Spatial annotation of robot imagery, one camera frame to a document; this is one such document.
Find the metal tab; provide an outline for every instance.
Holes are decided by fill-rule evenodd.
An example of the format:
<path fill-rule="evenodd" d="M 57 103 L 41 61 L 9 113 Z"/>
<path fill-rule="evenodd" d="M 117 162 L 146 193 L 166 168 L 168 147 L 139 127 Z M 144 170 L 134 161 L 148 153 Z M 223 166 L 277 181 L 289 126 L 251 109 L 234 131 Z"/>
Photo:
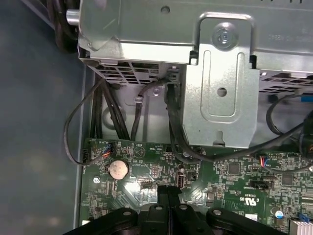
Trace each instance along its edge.
<path fill-rule="evenodd" d="M 249 64 L 253 21 L 247 15 L 206 16 L 198 64 L 186 69 L 185 133 L 192 145 L 247 148 L 256 130 L 259 91 L 259 71 Z"/>

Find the integrated circuit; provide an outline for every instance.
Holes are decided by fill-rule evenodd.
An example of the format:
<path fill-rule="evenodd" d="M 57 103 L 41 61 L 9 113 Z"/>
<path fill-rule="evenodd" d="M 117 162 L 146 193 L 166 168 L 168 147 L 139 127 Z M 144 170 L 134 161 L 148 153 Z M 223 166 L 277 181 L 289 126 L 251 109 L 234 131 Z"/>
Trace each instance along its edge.
<path fill-rule="evenodd" d="M 197 180 L 197 173 L 195 171 L 189 171 L 187 173 L 187 179 L 190 181 L 196 181 Z"/>
<path fill-rule="evenodd" d="M 228 164 L 228 174 L 239 175 L 239 173 L 240 173 L 240 164 L 238 164 L 238 163 L 229 163 Z"/>
<path fill-rule="evenodd" d="M 292 186 L 292 182 L 293 182 L 293 175 L 283 174 L 283 176 L 282 176 L 282 185 Z"/>

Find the usb port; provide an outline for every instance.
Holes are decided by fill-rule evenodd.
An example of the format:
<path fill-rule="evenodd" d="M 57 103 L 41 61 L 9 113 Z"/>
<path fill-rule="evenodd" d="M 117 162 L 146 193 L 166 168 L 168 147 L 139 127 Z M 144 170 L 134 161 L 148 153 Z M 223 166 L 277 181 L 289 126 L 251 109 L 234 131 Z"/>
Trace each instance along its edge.
<path fill-rule="evenodd" d="M 180 172 L 177 172 L 177 176 L 176 176 L 176 186 L 178 188 L 183 188 L 185 185 L 185 176 L 180 173 Z"/>

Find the motherboard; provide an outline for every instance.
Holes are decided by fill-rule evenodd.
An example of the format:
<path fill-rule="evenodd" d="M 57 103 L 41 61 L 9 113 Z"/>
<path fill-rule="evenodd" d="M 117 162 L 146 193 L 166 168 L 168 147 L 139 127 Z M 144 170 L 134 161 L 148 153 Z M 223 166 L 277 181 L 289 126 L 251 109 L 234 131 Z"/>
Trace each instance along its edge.
<path fill-rule="evenodd" d="M 114 152 L 85 166 L 82 177 L 80 224 L 113 210 L 140 211 L 157 202 L 157 187 L 181 189 L 182 203 L 196 205 L 202 213 L 220 207 L 288 233 L 291 220 L 313 218 L 313 173 L 273 174 L 255 156 L 217 162 L 183 164 L 168 144 L 87 139 L 84 159 L 103 154 L 108 144 Z M 238 151 L 223 147 L 197 147 L 203 154 Z M 267 151 L 266 166 L 282 170 L 307 163 L 298 153 Z"/>

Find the capacitor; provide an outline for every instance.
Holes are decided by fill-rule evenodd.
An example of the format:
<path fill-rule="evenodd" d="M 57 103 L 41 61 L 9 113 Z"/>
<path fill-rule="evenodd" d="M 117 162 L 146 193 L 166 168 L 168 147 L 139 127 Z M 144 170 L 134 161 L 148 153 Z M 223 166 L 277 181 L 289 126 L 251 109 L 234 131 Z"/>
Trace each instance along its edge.
<path fill-rule="evenodd" d="M 109 166 L 109 174 L 113 179 L 122 180 L 128 174 L 128 163 L 123 160 L 115 160 Z"/>
<path fill-rule="evenodd" d="M 277 219 L 282 219 L 284 217 L 284 213 L 278 207 L 273 207 L 270 209 L 270 213 Z"/>

